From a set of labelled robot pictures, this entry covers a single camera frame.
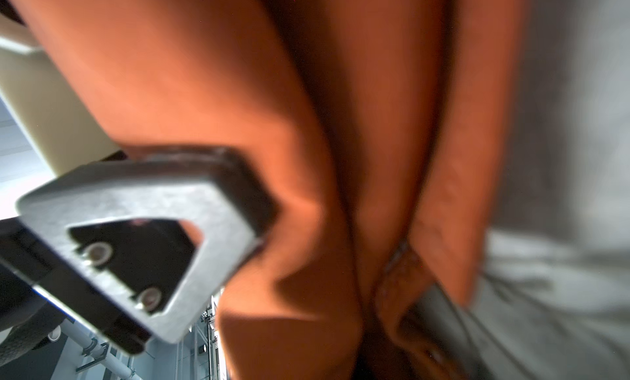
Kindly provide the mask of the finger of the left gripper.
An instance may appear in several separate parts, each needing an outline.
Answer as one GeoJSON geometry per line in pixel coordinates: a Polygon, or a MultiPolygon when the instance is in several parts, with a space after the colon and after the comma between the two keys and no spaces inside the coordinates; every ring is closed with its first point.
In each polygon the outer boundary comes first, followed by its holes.
{"type": "Polygon", "coordinates": [[[16,208],[16,276],[132,355],[179,342],[277,213],[226,147],[82,165],[16,208]]]}

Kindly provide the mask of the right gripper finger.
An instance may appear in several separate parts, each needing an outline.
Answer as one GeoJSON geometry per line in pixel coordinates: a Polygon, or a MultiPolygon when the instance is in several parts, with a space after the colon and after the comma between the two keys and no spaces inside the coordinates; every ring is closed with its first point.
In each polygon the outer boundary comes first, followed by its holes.
{"type": "Polygon", "coordinates": [[[483,349],[487,343],[472,320],[437,285],[428,288],[410,307],[408,317],[438,345],[470,379],[492,379],[483,349]]]}

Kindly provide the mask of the rust brown skirt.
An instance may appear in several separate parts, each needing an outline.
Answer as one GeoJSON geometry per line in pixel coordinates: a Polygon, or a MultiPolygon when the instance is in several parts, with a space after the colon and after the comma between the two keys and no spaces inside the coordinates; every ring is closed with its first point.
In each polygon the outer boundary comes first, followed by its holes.
{"type": "Polygon", "coordinates": [[[240,150],[279,206],[226,286],[235,379],[462,379],[529,0],[8,0],[127,155],[240,150]]]}

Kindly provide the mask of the floral table mat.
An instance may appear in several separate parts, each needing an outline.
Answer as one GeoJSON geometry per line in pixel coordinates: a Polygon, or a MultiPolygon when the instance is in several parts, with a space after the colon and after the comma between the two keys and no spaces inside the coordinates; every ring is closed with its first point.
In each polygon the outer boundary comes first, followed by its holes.
{"type": "Polygon", "coordinates": [[[533,0],[466,320],[483,379],[629,376],[629,0],[533,0]]]}

